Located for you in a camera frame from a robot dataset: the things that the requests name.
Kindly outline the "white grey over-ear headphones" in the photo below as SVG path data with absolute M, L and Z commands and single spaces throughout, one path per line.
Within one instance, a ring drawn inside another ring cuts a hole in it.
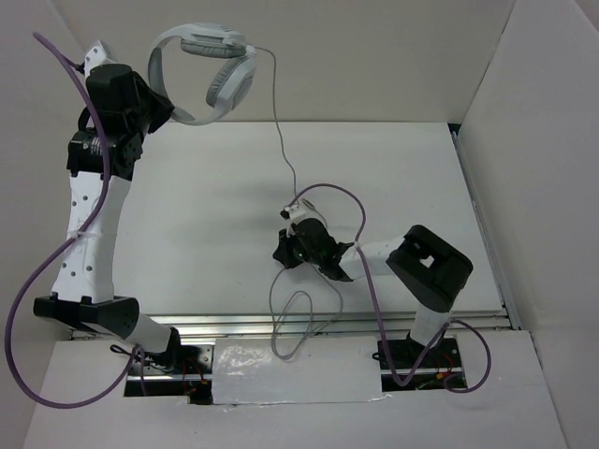
M 203 126 L 225 118 L 249 93 L 256 69 L 257 48 L 242 33 L 223 24 L 189 22 L 158 35 L 151 46 L 147 81 L 154 92 L 168 99 L 163 52 L 178 43 L 182 52 L 212 62 L 213 73 L 205 76 L 204 101 L 210 114 L 197 118 L 174 106 L 170 119 L 175 123 Z

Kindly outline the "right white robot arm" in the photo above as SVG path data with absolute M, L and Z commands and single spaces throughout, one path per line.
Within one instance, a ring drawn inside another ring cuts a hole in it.
M 358 243 L 336 241 L 324 224 L 304 219 L 279 232 L 273 259 L 292 269 L 307 263 L 335 282 L 394 276 L 417 300 L 407 354 L 425 367 L 440 354 L 437 332 L 449 322 L 457 296 L 474 271 L 471 260 L 427 227 L 416 224 L 401 237 Z

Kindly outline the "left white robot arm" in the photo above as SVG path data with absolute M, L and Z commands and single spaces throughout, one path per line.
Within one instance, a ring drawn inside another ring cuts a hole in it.
M 85 87 L 103 129 L 88 125 L 91 113 L 84 110 L 68 143 L 67 236 L 73 242 L 50 294 L 35 299 L 33 312 L 74 330 L 138 344 L 153 365 L 171 373 L 183 364 L 180 335 L 143 314 L 135 298 L 115 294 L 113 256 L 143 141 L 168 120 L 173 107 L 128 65 L 92 69 Z

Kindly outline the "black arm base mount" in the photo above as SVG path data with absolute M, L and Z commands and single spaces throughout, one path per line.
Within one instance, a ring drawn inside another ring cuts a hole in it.
M 407 374 L 415 365 L 423 346 L 408 339 L 388 342 L 393 365 L 397 371 Z M 460 371 L 462 368 L 457 340 L 445 338 L 432 347 L 424 356 L 416 373 L 439 373 Z

